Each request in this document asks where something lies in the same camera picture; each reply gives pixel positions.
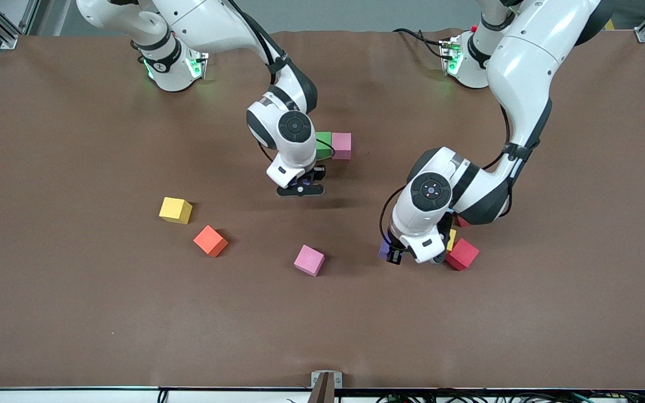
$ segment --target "brown table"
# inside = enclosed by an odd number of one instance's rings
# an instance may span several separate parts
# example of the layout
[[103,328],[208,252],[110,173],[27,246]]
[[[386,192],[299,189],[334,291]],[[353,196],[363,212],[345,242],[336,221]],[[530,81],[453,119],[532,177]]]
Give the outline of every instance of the brown table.
[[[386,197],[428,148],[504,142],[489,90],[399,34],[276,35],[353,133],[324,196],[280,199],[245,125],[249,51],[157,90],[126,38],[21,38],[0,56],[0,386],[645,388],[645,44],[603,32],[553,83],[512,213],[459,236],[473,268],[377,258]],[[189,225],[157,217],[194,203]],[[207,224],[231,240],[211,259]],[[305,243],[322,275],[292,266]]]

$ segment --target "orange cube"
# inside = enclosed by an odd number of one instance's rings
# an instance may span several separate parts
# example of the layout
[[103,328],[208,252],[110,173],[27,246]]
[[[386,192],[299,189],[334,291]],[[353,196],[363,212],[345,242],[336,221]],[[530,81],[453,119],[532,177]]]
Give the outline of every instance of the orange cube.
[[228,246],[228,241],[216,232],[215,229],[207,225],[200,234],[193,240],[200,249],[210,257],[217,257]]

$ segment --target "colored block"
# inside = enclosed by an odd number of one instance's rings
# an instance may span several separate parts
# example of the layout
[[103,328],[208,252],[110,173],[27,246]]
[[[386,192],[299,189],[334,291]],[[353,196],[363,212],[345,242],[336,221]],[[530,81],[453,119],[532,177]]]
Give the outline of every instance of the colored block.
[[455,247],[455,237],[456,230],[450,229],[450,240],[447,241],[447,253],[450,253],[452,251],[452,248]]
[[459,221],[459,227],[460,228],[471,226],[471,224],[469,224],[469,222],[464,221],[464,219],[459,217],[459,215],[457,216],[457,221]]
[[390,245],[385,242],[385,240],[382,240],[382,245],[380,245],[380,252],[378,252],[378,256],[380,259],[387,261],[387,253],[390,252]]
[[200,249],[204,250],[210,257],[217,257],[228,246],[228,241],[218,232],[207,225],[200,234],[193,240]]
[[445,256],[445,261],[450,263],[455,270],[462,271],[471,265],[479,250],[465,240],[459,240],[450,253]]
[[351,133],[333,133],[333,159],[350,159],[353,155],[353,135]]
[[190,211],[192,209],[193,206],[184,199],[164,197],[163,205],[161,205],[161,212],[159,212],[158,216],[168,222],[188,224]]
[[[320,141],[325,141],[329,145],[333,145],[333,133],[329,131],[319,131],[315,133],[315,138]],[[330,158],[333,156],[333,149],[320,143],[320,141],[315,141],[315,158],[317,160]]]
[[295,259],[295,267],[312,275],[312,277],[317,277],[324,260],[325,255],[312,249],[312,247],[302,245],[302,249]]

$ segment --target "yellow cube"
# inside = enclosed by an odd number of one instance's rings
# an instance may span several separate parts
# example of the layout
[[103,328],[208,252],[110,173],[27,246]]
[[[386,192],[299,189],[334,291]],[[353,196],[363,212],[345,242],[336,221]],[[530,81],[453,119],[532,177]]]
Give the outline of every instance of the yellow cube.
[[456,230],[450,229],[450,241],[447,243],[447,253],[452,251],[453,246],[455,245]]
[[174,199],[172,197],[164,197],[163,206],[161,206],[161,212],[158,214],[159,217],[168,221],[176,222],[178,224],[188,224],[190,219],[190,211],[193,209],[193,206],[184,199]]

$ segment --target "white robotic arm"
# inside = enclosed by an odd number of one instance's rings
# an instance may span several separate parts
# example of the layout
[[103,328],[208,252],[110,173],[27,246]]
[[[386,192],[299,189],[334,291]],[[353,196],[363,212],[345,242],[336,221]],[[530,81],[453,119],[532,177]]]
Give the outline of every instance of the white robotic arm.
[[[496,43],[484,69],[513,127],[497,168],[487,172],[448,148],[424,153],[392,209],[387,234],[394,249],[409,250],[418,263],[440,263],[453,214],[470,224],[488,224],[503,214],[511,203],[512,186],[539,144],[551,112],[549,88],[554,74],[579,43],[598,5],[599,0],[522,4],[522,13]],[[429,191],[435,183],[443,192]],[[396,257],[391,261],[399,263],[399,254]]]
[[325,176],[325,167],[315,166],[315,128],[307,116],[317,105],[312,81],[231,0],[149,2],[160,15],[144,11],[139,0],[77,0],[77,5],[93,25],[130,35],[149,76],[164,90],[183,90],[202,76],[207,53],[251,49],[271,74],[267,92],[246,113],[256,140],[278,150],[267,174],[281,196],[322,194],[315,181]]

